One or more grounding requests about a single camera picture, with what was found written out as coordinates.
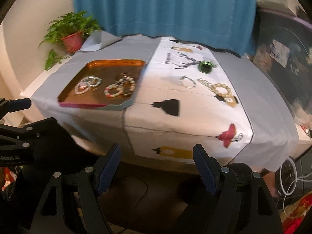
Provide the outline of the white printed table runner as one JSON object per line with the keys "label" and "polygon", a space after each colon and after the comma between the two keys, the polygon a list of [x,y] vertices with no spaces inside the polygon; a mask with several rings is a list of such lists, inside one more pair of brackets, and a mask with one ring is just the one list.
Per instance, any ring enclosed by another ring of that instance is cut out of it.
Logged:
{"label": "white printed table runner", "polygon": [[[201,61],[214,64],[210,74]],[[231,162],[252,141],[242,102],[211,50],[162,37],[143,74],[124,129],[135,155],[192,163],[202,145],[220,163]]]}

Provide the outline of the red patterned cloth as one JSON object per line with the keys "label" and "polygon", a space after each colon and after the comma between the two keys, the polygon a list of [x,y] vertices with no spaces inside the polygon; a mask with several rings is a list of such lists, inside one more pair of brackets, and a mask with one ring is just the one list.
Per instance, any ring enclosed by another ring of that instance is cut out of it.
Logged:
{"label": "red patterned cloth", "polygon": [[280,212],[284,233],[295,233],[311,209],[311,192]]}

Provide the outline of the green black smartwatch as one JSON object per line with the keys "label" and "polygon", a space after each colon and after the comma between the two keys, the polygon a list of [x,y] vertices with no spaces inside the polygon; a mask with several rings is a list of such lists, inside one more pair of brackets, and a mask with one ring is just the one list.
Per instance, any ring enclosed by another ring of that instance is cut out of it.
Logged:
{"label": "green black smartwatch", "polygon": [[208,61],[201,61],[198,70],[203,74],[210,74],[214,68],[214,64]]}

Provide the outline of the blue curtain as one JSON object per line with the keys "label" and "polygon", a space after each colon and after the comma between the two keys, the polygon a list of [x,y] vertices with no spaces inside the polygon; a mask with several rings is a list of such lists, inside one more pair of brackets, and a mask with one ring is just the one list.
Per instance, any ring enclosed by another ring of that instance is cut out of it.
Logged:
{"label": "blue curtain", "polygon": [[172,36],[239,55],[255,51],[256,0],[74,0],[113,35]]}

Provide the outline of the grey bed sheet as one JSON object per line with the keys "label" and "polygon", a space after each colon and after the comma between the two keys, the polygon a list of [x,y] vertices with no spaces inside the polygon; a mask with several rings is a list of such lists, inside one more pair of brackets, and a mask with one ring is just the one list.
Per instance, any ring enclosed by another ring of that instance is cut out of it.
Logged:
{"label": "grey bed sheet", "polygon": [[45,117],[138,165],[190,172],[201,144],[220,164],[276,171],[299,140],[275,86],[248,59],[127,36],[78,52],[32,94]]}

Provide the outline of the orange metal tray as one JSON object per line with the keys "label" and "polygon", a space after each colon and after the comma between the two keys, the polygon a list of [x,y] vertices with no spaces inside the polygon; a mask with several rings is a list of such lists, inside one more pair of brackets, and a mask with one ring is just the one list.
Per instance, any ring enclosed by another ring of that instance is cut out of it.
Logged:
{"label": "orange metal tray", "polygon": [[138,59],[94,60],[58,96],[62,107],[122,110],[138,92],[146,62]]}

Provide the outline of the potted green plant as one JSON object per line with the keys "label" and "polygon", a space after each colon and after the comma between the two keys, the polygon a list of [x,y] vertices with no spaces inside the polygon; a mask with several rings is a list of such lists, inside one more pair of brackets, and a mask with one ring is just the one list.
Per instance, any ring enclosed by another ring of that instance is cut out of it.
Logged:
{"label": "potted green plant", "polygon": [[86,14],[85,11],[69,12],[49,23],[40,43],[61,47],[66,54],[62,55],[55,49],[51,49],[44,65],[46,71],[57,63],[61,63],[64,58],[76,53],[93,32],[101,29],[98,21],[92,15],[87,16]]}

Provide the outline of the dark clear storage bag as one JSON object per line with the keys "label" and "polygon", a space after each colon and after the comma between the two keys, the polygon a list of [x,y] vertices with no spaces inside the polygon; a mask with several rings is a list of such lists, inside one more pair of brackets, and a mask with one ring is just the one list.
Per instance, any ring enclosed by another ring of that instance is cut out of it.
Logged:
{"label": "dark clear storage bag", "polygon": [[269,9],[258,10],[253,63],[275,85],[295,123],[311,127],[311,23]]}

